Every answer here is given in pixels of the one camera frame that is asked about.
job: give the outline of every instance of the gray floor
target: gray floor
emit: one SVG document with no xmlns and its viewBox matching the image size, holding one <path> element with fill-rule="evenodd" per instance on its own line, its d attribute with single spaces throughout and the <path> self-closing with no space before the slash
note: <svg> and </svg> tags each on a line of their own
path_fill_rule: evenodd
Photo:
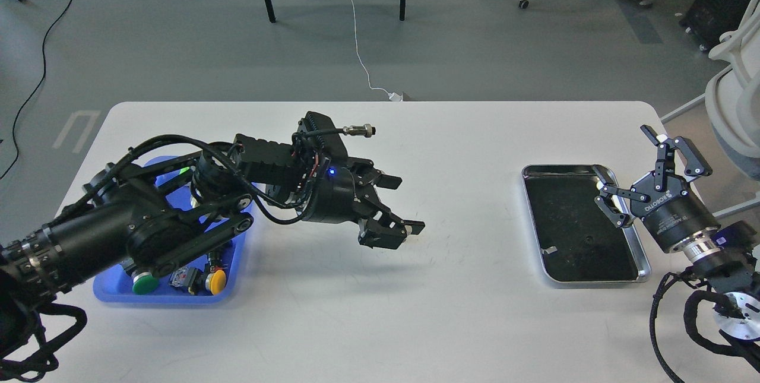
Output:
<svg viewBox="0 0 760 383">
<path fill-rule="evenodd" d="M 0 0 L 2 169 L 13 158 L 13 117 L 40 78 L 42 37 L 67 1 Z M 648 11 L 618 0 L 530 0 L 527 10 L 518 0 L 408 0 L 403 23 L 398 0 L 355 1 L 373 85 L 413 100 L 641 100 L 664 115 L 725 66 L 678 26 L 694 0 L 656 0 Z M 97 131 L 124 101 L 386 99 L 356 60 L 349 0 L 274 0 L 274 9 L 276 24 L 262 0 L 74 0 L 49 37 L 47 80 L 22 113 L 21 159 L 0 182 L 0 240 L 59 207 L 94 137 L 76 153 L 81 117 L 55 143 L 79 110 L 97 115 Z M 667 129 L 692 137 L 715 167 L 698 183 L 711 210 L 758 190 L 727 162 L 704 109 Z M 758 216 L 725 223 L 760 228 Z"/>
</svg>

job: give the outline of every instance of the green button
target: green button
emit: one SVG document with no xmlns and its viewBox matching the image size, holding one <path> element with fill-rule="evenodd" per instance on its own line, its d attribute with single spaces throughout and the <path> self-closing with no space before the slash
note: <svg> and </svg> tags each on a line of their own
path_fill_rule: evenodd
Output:
<svg viewBox="0 0 760 383">
<path fill-rule="evenodd" d="M 158 288 L 158 279 L 154 278 L 153 275 L 149 274 L 148 272 L 137 275 L 133 281 L 134 283 L 132 284 L 132 292 L 138 296 L 152 293 L 156 290 L 156 288 Z"/>
</svg>

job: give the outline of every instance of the white cable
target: white cable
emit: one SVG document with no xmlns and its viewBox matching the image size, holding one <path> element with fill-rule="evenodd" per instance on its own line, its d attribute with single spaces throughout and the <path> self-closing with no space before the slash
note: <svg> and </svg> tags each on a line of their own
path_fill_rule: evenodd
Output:
<svg viewBox="0 0 760 383">
<path fill-rule="evenodd" d="M 388 97 L 391 97 L 391 93 L 389 91 L 383 89 L 383 88 L 375 88 L 372 87 L 372 82 L 369 80 L 369 70 L 362 62 L 362 57 L 359 55 L 359 32 L 356 28 L 356 5 L 353 4 L 353 0 L 351 0 L 351 10 L 353 11 L 353 41 L 356 43 L 356 57 L 359 58 L 359 64 L 362 64 L 362 68 L 364 69 L 364 72 L 367 73 L 367 84 L 369 85 L 369 88 L 375 91 L 385 91 L 385 93 L 388 94 Z"/>
</svg>

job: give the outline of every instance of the yellow button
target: yellow button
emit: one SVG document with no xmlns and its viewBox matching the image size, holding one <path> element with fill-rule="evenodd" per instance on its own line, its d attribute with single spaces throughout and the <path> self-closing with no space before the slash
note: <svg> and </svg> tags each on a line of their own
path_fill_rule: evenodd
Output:
<svg viewBox="0 0 760 383">
<path fill-rule="evenodd" d="M 206 288 L 215 296 L 216 294 L 221 293 L 225 286 L 227 286 L 227 275 L 224 273 L 224 270 L 215 271 L 214 274 L 206 280 Z"/>
</svg>

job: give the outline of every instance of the robotic arm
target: robotic arm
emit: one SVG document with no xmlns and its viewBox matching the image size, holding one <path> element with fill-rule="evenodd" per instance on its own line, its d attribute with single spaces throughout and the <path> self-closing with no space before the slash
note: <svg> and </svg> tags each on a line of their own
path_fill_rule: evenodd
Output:
<svg viewBox="0 0 760 383">
<path fill-rule="evenodd" d="M 712 168 L 698 152 L 691 140 L 657 136 L 649 126 L 641 130 L 657 147 L 657 162 L 652 172 L 624 190 L 597 171 L 601 182 L 597 205 L 618 227 L 629 227 L 634 218 L 654 237 L 666 254 L 683 252 L 692 262 L 681 274 L 668 274 L 654 295 L 650 331 L 653 346 L 660 364 L 673 381 L 681 381 L 665 364 L 654 336 L 654 318 L 657 305 L 670 286 L 677 280 L 697 289 L 689 297 L 684 310 L 686 332 L 701 347 L 727 356 L 741 356 L 760 372 L 760 274 L 755 271 L 757 259 L 752 256 L 758 245 L 756 234 L 744 221 L 720 229 L 715 217 L 707 210 L 691 188 L 695 178 L 708 176 Z M 690 180 L 675 172 L 676 150 L 686 158 L 684 173 Z M 630 201 L 633 215 L 621 213 L 613 197 Z M 729 345 L 719 345 L 701 336 L 697 330 L 697 306 L 703 300 L 713 302 L 714 319 L 720 335 Z"/>
<path fill-rule="evenodd" d="M 178 135 L 154 137 L 130 148 L 84 186 L 82 199 L 61 215 L 7 248 L 0 246 L 0 380 L 38 381 L 57 368 L 54 353 L 87 322 L 84 310 L 59 305 L 57 293 L 130 258 L 135 275 L 159 278 L 219 248 L 247 230 L 254 202 L 278 224 L 297 221 L 359 226 L 359 244 L 398 248 L 425 227 L 402 220 L 378 199 L 375 188 L 396 189 L 401 178 L 375 169 L 368 159 L 348 156 L 340 134 L 371 137 L 375 128 L 335 128 L 332 120 L 308 112 L 292 143 L 242 134 L 232 143 L 204 143 Z M 134 161 L 164 145 L 188 143 L 197 153 L 141 167 Z M 159 175 L 179 171 L 157 186 Z M 189 183 L 193 208 L 169 205 L 168 194 Z M 264 183 L 262 191 L 254 183 Z M 264 205 L 296 210 L 280 220 Z M 68 315 L 75 323 L 46 340 L 40 315 Z M 6 356 L 35 336 L 40 348 L 23 361 Z M 24 377 L 35 372 L 32 378 Z"/>
</svg>

